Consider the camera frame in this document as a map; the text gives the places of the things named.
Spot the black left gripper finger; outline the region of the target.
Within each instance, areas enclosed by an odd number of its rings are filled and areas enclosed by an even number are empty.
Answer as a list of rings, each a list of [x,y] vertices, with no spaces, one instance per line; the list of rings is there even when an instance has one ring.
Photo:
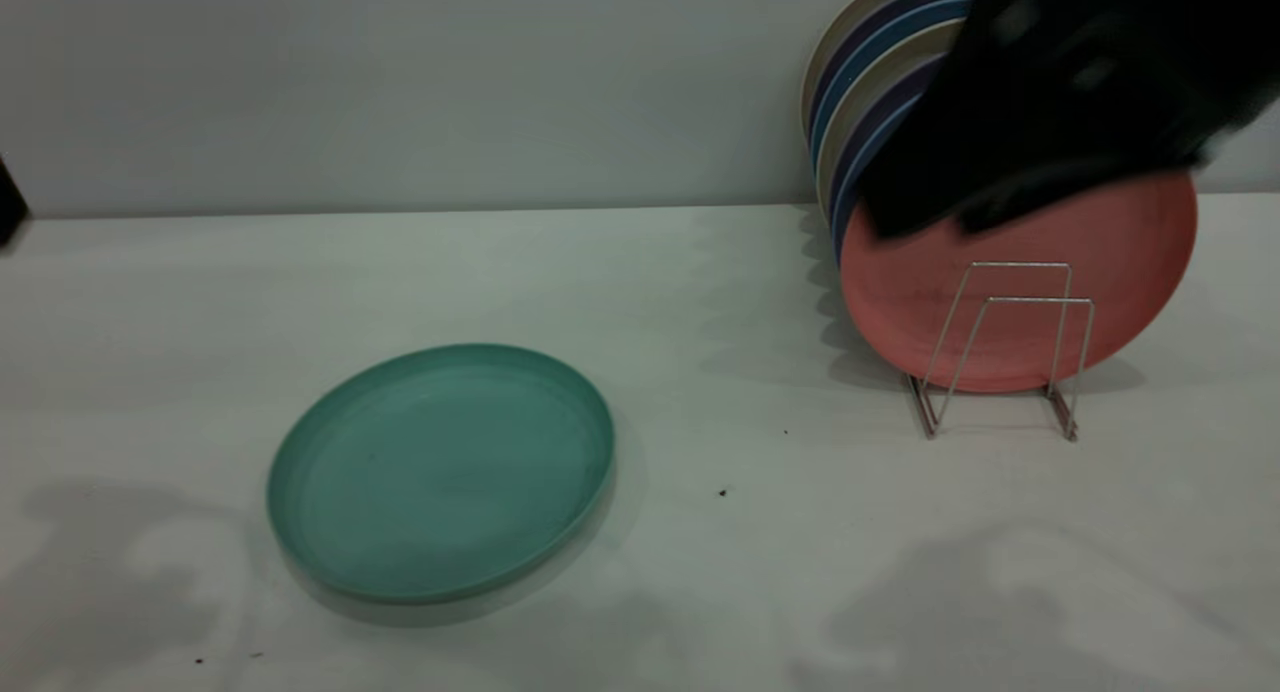
[[[13,246],[29,219],[29,205],[18,189],[8,164],[0,171],[0,244]]]

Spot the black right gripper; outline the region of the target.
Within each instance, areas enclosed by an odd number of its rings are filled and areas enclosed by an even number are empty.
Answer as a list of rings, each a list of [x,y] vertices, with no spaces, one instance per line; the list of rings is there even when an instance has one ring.
[[[998,100],[1028,92],[1116,153],[1000,150]],[[929,90],[861,174],[873,235],[957,215],[982,237],[1084,192],[1189,171],[1277,100],[1277,0],[973,0]]]

